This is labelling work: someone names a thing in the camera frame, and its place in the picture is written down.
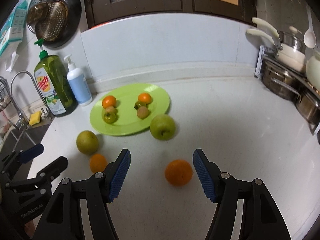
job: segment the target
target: sink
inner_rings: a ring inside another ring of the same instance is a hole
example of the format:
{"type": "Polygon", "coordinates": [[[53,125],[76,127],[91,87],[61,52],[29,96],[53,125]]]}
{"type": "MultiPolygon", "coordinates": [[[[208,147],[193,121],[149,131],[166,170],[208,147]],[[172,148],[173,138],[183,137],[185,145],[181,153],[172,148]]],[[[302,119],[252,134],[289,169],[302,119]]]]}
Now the sink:
{"type": "MultiPolygon", "coordinates": [[[[48,130],[51,122],[44,120],[41,123],[31,126],[25,131],[13,129],[8,132],[7,137],[5,138],[4,144],[0,150],[0,160],[5,158],[9,153],[12,152],[14,146],[17,143],[17,138],[22,134],[19,142],[16,145],[15,151],[26,151],[34,146],[35,144],[41,143],[42,138],[44,137],[46,131],[48,130]]],[[[12,181],[19,181],[27,179],[32,160],[26,164],[22,164],[12,181]]]]}

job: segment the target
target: orange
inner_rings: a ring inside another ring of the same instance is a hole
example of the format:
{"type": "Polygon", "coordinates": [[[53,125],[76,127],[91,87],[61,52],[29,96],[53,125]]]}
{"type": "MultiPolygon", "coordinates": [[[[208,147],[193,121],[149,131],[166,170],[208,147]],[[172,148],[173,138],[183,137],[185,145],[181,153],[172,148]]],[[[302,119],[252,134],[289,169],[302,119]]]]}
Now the orange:
{"type": "Polygon", "coordinates": [[[186,185],[192,178],[192,167],[185,160],[175,160],[164,171],[167,181],[174,186],[186,185]]]}
{"type": "Polygon", "coordinates": [[[99,153],[92,155],[90,158],[89,166],[93,173],[103,172],[107,165],[108,162],[106,158],[99,153]]]}
{"type": "Polygon", "coordinates": [[[102,100],[102,107],[106,109],[108,106],[114,106],[116,107],[117,99],[114,96],[106,96],[102,100]]]}
{"type": "Polygon", "coordinates": [[[152,102],[152,97],[148,93],[142,93],[138,96],[138,100],[150,104],[152,102]]]}

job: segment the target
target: black mount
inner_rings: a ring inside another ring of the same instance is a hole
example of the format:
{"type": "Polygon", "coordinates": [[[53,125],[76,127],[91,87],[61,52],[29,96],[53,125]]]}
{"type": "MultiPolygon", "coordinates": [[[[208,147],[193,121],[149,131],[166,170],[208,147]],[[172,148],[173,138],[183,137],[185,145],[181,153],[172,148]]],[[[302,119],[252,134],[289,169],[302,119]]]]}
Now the black mount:
{"type": "Polygon", "coordinates": [[[24,228],[26,223],[42,214],[52,196],[51,182],[68,166],[67,158],[60,156],[39,171],[35,178],[12,182],[20,166],[43,151],[43,145],[37,144],[24,152],[12,152],[0,163],[1,209],[15,228],[24,228]]]}
{"type": "Polygon", "coordinates": [[[118,240],[106,203],[113,200],[109,198],[110,184],[127,152],[123,149],[115,162],[89,179],[72,182],[64,178],[47,204],[33,240],[85,240],[80,199],[87,199],[93,239],[118,240]]]}
{"type": "Polygon", "coordinates": [[[252,182],[221,172],[197,149],[213,182],[218,203],[206,240],[230,240],[236,218],[237,200],[244,199],[239,240],[290,240],[284,219],[261,179],[252,182]]]}

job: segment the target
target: white ladle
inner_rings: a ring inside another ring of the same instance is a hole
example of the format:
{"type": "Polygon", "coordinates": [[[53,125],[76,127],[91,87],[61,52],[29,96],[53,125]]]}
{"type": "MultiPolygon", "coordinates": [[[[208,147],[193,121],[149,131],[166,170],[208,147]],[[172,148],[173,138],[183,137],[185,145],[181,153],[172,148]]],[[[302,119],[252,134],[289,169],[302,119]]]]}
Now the white ladle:
{"type": "Polygon", "coordinates": [[[317,44],[317,39],[313,31],[311,10],[309,5],[307,5],[307,14],[308,14],[308,21],[309,21],[309,29],[304,34],[303,41],[308,48],[313,49],[317,44]]]}

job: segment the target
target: yellow sponge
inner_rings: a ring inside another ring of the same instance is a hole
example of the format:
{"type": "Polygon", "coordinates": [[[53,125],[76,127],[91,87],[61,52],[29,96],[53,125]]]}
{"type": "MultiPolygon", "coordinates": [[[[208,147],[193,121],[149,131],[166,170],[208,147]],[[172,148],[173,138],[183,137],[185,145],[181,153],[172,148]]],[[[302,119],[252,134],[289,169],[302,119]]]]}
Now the yellow sponge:
{"type": "Polygon", "coordinates": [[[34,125],[36,123],[39,123],[41,120],[41,111],[35,112],[30,116],[29,125],[34,125]]]}

